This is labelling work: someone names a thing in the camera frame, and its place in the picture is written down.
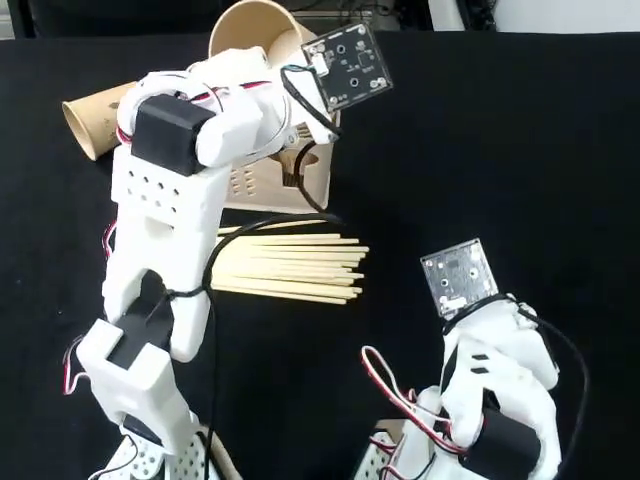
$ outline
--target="black cable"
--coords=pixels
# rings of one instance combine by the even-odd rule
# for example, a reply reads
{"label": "black cable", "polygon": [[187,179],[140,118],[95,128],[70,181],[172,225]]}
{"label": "black cable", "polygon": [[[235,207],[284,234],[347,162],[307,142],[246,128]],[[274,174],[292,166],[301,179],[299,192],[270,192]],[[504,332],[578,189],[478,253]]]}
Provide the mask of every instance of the black cable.
{"label": "black cable", "polygon": [[458,325],[462,320],[467,318],[473,312],[499,300],[509,300],[513,302],[513,298],[504,293],[496,293],[495,295],[491,295],[489,297],[483,298],[482,300],[478,300],[477,302],[460,309],[460,311],[451,320],[445,321],[444,327],[442,328],[442,335],[446,337],[449,332],[453,330],[453,327]]}
{"label": "black cable", "polygon": [[582,371],[582,396],[580,398],[578,413],[576,414],[576,420],[573,426],[573,433],[571,434],[571,438],[569,439],[569,445],[567,446],[567,450],[565,452],[564,458],[562,459],[562,462],[558,467],[558,473],[556,473],[556,476],[554,477],[554,480],[558,480],[565,473],[567,469],[567,465],[569,464],[569,461],[571,460],[571,457],[575,452],[576,445],[578,443],[578,437],[580,436],[580,432],[582,431],[582,426],[584,424],[584,417],[587,413],[589,389],[591,386],[589,367],[587,366],[587,362],[585,361],[584,356],[582,355],[582,353],[580,352],[576,344],[573,343],[571,339],[567,337],[564,333],[562,333],[562,331],[558,327],[556,327],[550,322],[547,322],[546,320],[543,320],[540,317],[537,317],[536,315],[533,315],[532,313],[523,309],[522,306],[519,305],[519,307],[520,308],[518,309],[518,313],[520,315],[522,315],[525,318],[528,318],[529,320],[537,323],[538,325],[542,325],[544,328],[554,333],[560,340],[562,340],[565,343],[567,347],[569,347],[569,349],[571,350],[571,353],[573,353],[573,356],[575,357],[576,361],[580,365],[580,370]]}
{"label": "black cable", "polygon": [[307,191],[307,188],[304,186],[304,177],[300,174],[300,168],[302,167],[302,161],[304,160],[304,157],[307,155],[307,153],[309,153],[309,150],[311,150],[315,146],[316,142],[311,140],[304,147],[302,147],[302,150],[300,150],[300,152],[298,152],[296,161],[293,164],[293,178],[295,179],[298,190],[300,190],[300,193],[307,201],[309,206],[318,213],[327,213],[327,211],[322,208],[322,205],[316,202],[311,194]]}
{"label": "black cable", "polygon": [[342,130],[340,129],[340,127],[334,125],[333,122],[331,122],[331,120],[329,120],[322,113],[320,113],[313,105],[311,105],[309,100],[307,100],[302,96],[302,94],[293,85],[293,83],[291,83],[291,80],[289,80],[289,77],[287,77],[287,72],[294,72],[294,73],[308,72],[311,75],[315,75],[315,71],[313,70],[313,68],[302,67],[299,65],[285,65],[280,69],[280,78],[282,79],[282,85],[284,86],[284,89],[287,91],[287,93],[291,95],[293,99],[302,106],[302,108],[304,108],[307,112],[309,112],[309,114],[313,118],[315,118],[324,128],[329,130],[334,135],[340,137],[342,135]]}
{"label": "black cable", "polygon": [[131,435],[124,435],[125,438],[129,439],[129,441],[131,442],[131,444],[133,445],[133,448],[135,450],[135,454],[133,455],[133,457],[131,457],[130,460],[128,460],[126,463],[123,463],[122,465],[118,465],[117,467],[113,467],[113,468],[109,468],[109,469],[105,469],[105,470],[98,470],[100,472],[100,474],[98,474],[98,472],[93,473],[91,475],[89,475],[89,478],[98,480],[100,477],[102,477],[103,475],[106,475],[108,473],[113,473],[113,472],[117,472],[118,470],[122,470],[125,467],[128,467],[129,465],[131,465],[133,463],[133,461],[138,458],[138,444],[136,442],[133,441],[133,438],[131,438]]}

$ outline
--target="black cloth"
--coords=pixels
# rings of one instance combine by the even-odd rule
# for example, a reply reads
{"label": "black cloth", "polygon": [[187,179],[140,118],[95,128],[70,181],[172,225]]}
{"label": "black cloth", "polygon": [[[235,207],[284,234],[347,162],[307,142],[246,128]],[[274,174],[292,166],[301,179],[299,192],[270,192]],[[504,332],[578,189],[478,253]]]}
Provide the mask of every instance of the black cloth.
{"label": "black cloth", "polygon": [[[248,478],[343,479],[381,417],[359,363],[438,382],[439,320],[420,256],[482,239],[502,291],[573,338],[593,374],[567,478],[632,468],[640,36],[380,34],[395,88],[344,112],[330,210],[371,247],[348,306],[221,293],[217,427]],[[3,477],[82,479],[119,434],[89,388],[61,395],[65,346],[101,313],[110,178],[60,102],[202,58],[206,36],[0,42]],[[227,211],[224,223],[258,214]],[[566,444],[580,375],[552,339]],[[207,421],[211,335],[177,366]]]}

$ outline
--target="red and white wire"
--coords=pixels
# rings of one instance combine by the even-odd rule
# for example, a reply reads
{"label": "red and white wire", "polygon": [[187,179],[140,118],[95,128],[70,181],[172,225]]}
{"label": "red and white wire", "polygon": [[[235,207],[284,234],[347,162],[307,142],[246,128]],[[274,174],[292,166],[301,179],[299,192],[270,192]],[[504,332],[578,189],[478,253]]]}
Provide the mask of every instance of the red and white wire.
{"label": "red and white wire", "polygon": [[371,443],[378,450],[383,451],[387,455],[393,455],[393,452],[395,452],[397,448],[397,445],[395,443],[384,443],[383,441],[380,441],[374,437],[369,437],[369,443]]}
{"label": "red and white wire", "polygon": [[64,366],[64,382],[62,385],[63,395],[73,394],[73,392],[75,392],[76,388],[78,387],[78,380],[80,380],[81,378],[89,378],[89,375],[85,372],[78,373],[73,377],[73,379],[71,378],[71,357],[73,356],[73,351],[75,350],[75,348],[82,341],[82,338],[82,335],[76,337],[64,352],[64,357],[62,358],[62,364]]}
{"label": "red and white wire", "polygon": [[[439,446],[443,450],[453,454],[460,454],[465,452],[464,448],[461,448],[455,445],[454,443],[448,442],[447,440],[442,438],[433,428],[427,425],[424,422],[424,420],[422,420],[417,415],[418,410],[420,410],[420,412],[426,413],[427,415],[433,417],[437,421],[444,422],[448,425],[451,424],[451,420],[449,418],[438,416],[436,413],[430,410],[427,410],[426,408],[420,405],[412,403],[400,392],[400,389],[398,388],[398,384],[396,382],[395,375],[393,374],[391,367],[389,367],[389,364],[387,364],[384,357],[380,354],[380,352],[378,352],[378,350],[376,350],[372,346],[365,345],[360,350],[360,354],[362,356],[362,363],[364,367],[367,369],[367,373],[373,379],[374,383],[378,386],[378,388],[380,388],[380,390],[382,390],[382,393],[384,393],[384,395],[389,399],[389,401],[393,403],[396,407],[398,407],[400,411],[402,411],[409,418],[409,420],[411,420],[415,424],[416,427],[418,427],[425,434],[427,434],[427,436],[437,446]],[[385,369],[389,379],[391,380],[392,388],[390,388],[389,385],[387,385],[387,383],[382,379],[378,371],[375,369],[375,367],[369,360],[369,354],[373,354],[378,360],[378,362],[380,362],[382,367]]]}
{"label": "red and white wire", "polygon": [[113,255],[113,248],[111,247],[111,238],[113,237],[113,233],[116,231],[117,226],[118,226],[118,222],[114,220],[104,230],[104,234],[102,235],[102,250],[104,250],[104,255],[105,257],[107,257],[107,260],[109,260],[109,258],[111,258],[111,255]]}
{"label": "red and white wire", "polygon": [[120,126],[116,127],[116,137],[118,137],[118,141],[122,144],[128,145],[131,143],[131,137],[124,133],[124,130],[122,130]]}
{"label": "red and white wire", "polygon": [[389,459],[389,463],[387,463],[387,465],[382,467],[380,469],[380,471],[378,472],[378,478],[380,480],[386,480],[387,473],[391,473],[392,475],[394,475],[396,478],[398,478],[400,480],[407,480],[400,474],[400,472],[398,472],[398,469],[396,469],[396,467],[394,467],[392,465],[396,461],[396,457],[398,456],[398,454],[402,451],[402,447],[404,445],[404,442],[405,442],[406,438],[407,437],[403,434],[402,438],[400,438],[400,440],[398,441],[398,444],[393,449],[393,453],[391,454],[391,458]]}

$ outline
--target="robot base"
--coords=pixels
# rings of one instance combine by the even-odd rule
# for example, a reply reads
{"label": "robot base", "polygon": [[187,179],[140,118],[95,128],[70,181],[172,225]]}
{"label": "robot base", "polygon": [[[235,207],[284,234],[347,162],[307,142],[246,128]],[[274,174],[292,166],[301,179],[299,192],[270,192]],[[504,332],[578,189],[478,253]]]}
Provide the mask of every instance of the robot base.
{"label": "robot base", "polygon": [[[135,459],[124,468],[101,475],[100,480],[203,480],[205,461],[209,462],[210,480],[226,479],[206,455],[204,436],[201,434],[193,436],[191,443],[179,457],[163,458],[148,442],[138,438],[134,438],[134,441],[138,445]],[[128,462],[135,453],[135,447],[125,438],[105,468],[117,468]]]}

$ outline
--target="white plastic part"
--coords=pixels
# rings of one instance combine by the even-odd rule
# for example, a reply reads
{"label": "white plastic part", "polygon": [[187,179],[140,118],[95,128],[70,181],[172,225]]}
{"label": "white plastic part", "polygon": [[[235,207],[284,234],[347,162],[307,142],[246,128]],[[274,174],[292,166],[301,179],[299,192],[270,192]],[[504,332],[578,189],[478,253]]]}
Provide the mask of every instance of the white plastic part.
{"label": "white plastic part", "polygon": [[[391,444],[391,437],[387,432],[376,432],[372,437],[382,443]],[[356,470],[353,480],[375,480],[379,478],[382,467],[389,464],[391,455],[383,452],[370,443],[362,457],[362,462]]]}
{"label": "white plastic part", "polygon": [[[188,292],[202,284],[213,249],[231,165],[184,177],[116,148],[112,199],[118,203],[116,248],[102,287],[105,312],[118,320],[140,295],[144,274],[160,275],[167,289]],[[171,302],[171,356],[188,362],[198,352],[209,315],[202,292]]]}
{"label": "white plastic part", "polygon": [[128,370],[108,358],[122,330],[97,320],[76,350],[91,378],[91,391],[109,420],[121,425],[126,415],[143,422],[171,455],[183,451],[200,424],[178,391],[171,357],[146,344]]}
{"label": "white plastic part", "polygon": [[[133,462],[126,467],[112,473],[106,473],[100,480],[138,480],[153,479],[162,469],[164,480],[203,480],[204,462],[209,462],[209,478],[211,480],[221,480],[214,465],[207,459],[206,452],[198,436],[194,435],[191,442],[180,455],[177,456],[154,456],[155,453],[149,450],[148,442],[134,438],[138,445],[138,454]],[[124,439],[116,450],[116,453],[109,461],[106,468],[116,468],[125,464],[135,455],[136,450],[128,439]]]}
{"label": "white plastic part", "polygon": [[[207,120],[198,133],[196,155],[207,167],[218,167],[236,160],[236,165],[253,152],[264,114],[255,99],[242,87],[230,87],[224,112]],[[268,122],[270,135],[278,131],[277,124]]]}
{"label": "white plastic part", "polygon": [[[492,391],[500,412],[534,429],[540,440],[540,457],[529,478],[550,480],[561,454],[556,407],[547,389],[557,383],[558,371],[535,325],[517,308],[510,301],[493,302],[444,338],[444,364],[455,351],[457,358],[441,400],[452,421],[452,439],[467,447],[480,433],[483,391]],[[477,368],[484,371],[474,373]]]}

